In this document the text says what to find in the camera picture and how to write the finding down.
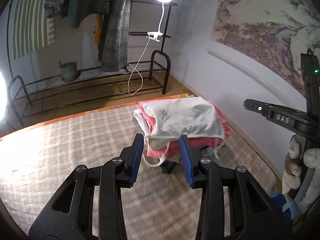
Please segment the stack of folded clothes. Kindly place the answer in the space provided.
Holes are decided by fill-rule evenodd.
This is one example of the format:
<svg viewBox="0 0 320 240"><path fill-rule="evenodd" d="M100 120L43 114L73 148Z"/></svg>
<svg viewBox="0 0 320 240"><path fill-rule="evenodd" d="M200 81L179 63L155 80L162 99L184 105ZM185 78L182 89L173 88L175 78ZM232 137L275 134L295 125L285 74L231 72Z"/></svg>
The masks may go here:
<svg viewBox="0 0 320 240"><path fill-rule="evenodd" d="M215 107L215 110L222 126L223 138L191 138L189 140L191 146L200 149L206 147L219 148L232 135L231 129L223 118L221 111L217 107ZM133 117L137 120L144 134L149 135L156 123L155 119L145 113L142 105L139 105L139 109L133 111ZM179 143L178 141L173 141L169 147L165 146L161 150L153 150L148 146L146 156L143 156L143 158L150 167L160 166L163 173L170 173L174 165L180 160Z"/></svg>

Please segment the black metal clothes rack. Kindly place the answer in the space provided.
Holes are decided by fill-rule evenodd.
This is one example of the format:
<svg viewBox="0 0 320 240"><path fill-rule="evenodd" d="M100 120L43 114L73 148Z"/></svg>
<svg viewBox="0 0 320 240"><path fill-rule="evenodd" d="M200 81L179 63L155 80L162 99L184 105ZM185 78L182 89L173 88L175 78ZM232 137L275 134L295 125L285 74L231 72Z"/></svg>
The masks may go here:
<svg viewBox="0 0 320 240"><path fill-rule="evenodd" d="M62 18L62 14L50 18L55 20L55 43L18 59L13 58L11 47L14 2L9 0L1 15L1 33L6 39L1 70L7 84L5 117L9 124L25 127L65 108L140 90L166 89L167 81L159 83L145 74L170 70L169 66L155 62L154 57L163 53L173 0L133 0L127 64L114 73L103 72L99 61L108 0L93 0L92 12L77 29L70 28L68 18ZM59 61L76 61L78 78L65 82Z"/></svg>

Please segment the plush toy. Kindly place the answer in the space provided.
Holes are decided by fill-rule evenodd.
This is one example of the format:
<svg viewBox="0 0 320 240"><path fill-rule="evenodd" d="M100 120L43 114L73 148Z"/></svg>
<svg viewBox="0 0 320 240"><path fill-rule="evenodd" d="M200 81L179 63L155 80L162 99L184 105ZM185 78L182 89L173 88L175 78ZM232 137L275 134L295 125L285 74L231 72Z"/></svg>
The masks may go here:
<svg viewBox="0 0 320 240"><path fill-rule="evenodd" d="M285 171L282 177L282 193L288 194L301 186L302 164L314 169L312 180L302 200L306 205L311 205L319 196L319 148L308 149L300 159L300 144L293 135L290 140L289 152L285 157Z"/></svg>

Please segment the beige plaid bed blanket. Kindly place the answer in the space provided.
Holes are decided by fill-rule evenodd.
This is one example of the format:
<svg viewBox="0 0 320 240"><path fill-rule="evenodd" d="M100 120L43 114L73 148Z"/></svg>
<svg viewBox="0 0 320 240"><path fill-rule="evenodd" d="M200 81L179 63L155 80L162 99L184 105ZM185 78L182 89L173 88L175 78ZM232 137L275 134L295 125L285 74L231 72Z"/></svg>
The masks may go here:
<svg viewBox="0 0 320 240"><path fill-rule="evenodd" d="M137 108L67 116L1 138L1 200L24 232L77 166L103 165L132 144ZM136 183L121 195L129 239L195 238L201 191L189 187L181 166L163 174L141 163Z"/></svg>

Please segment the green potted plant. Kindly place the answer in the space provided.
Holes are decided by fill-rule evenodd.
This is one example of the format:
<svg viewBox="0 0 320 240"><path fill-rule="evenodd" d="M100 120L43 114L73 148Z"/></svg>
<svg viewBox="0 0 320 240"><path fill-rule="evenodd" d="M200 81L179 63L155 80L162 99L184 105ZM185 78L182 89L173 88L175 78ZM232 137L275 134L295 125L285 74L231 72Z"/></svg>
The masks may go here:
<svg viewBox="0 0 320 240"><path fill-rule="evenodd" d="M63 80L65 82L72 82L79 76L78 63L72 62L61 62L59 61L59 68L62 73Z"/></svg>

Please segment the green striped white towel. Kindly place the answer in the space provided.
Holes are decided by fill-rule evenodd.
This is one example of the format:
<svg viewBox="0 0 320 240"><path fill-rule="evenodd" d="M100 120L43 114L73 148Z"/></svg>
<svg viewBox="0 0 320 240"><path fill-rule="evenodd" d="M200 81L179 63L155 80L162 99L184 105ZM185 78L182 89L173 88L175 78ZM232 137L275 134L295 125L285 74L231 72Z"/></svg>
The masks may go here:
<svg viewBox="0 0 320 240"><path fill-rule="evenodd" d="M44 14L45 0L15 0L12 55L18 59L55 43L55 20Z"/></svg>

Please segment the dark green hanging shirt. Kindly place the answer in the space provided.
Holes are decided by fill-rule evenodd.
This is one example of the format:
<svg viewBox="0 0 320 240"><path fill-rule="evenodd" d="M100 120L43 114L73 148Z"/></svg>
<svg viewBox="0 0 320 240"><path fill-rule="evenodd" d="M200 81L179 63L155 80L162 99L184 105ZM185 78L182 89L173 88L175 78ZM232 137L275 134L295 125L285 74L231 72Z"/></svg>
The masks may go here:
<svg viewBox="0 0 320 240"><path fill-rule="evenodd" d="M92 12L93 0L65 0L62 6L62 18L67 17L72 29L80 27L81 22Z"/></svg>

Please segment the grey checked hanging coat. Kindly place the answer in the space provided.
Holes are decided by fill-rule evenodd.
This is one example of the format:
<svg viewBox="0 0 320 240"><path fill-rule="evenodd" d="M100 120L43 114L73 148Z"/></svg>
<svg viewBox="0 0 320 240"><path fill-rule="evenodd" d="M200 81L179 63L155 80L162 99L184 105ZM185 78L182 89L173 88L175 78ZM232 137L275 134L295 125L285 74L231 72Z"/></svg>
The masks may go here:
<svg viewBox="0 0 320 240"><path fill-rule="evenodd" d="M127 64L127 50L133 0L108 0L109 13L104 16L99 48L101 70L120 71Z"/></svg>

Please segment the landscape wall painting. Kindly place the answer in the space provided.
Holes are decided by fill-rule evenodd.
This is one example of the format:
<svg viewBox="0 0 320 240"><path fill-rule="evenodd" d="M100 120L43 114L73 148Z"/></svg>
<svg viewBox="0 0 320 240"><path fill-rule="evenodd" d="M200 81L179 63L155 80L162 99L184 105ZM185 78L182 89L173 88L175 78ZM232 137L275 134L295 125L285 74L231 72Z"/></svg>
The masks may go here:
<svg viewBox="0 0 320 240"><path fill-rule="evenodd" d="M219 0L211 39L305 95L300 55L311 49L319 56L319 13L311 0Z"/></svg>

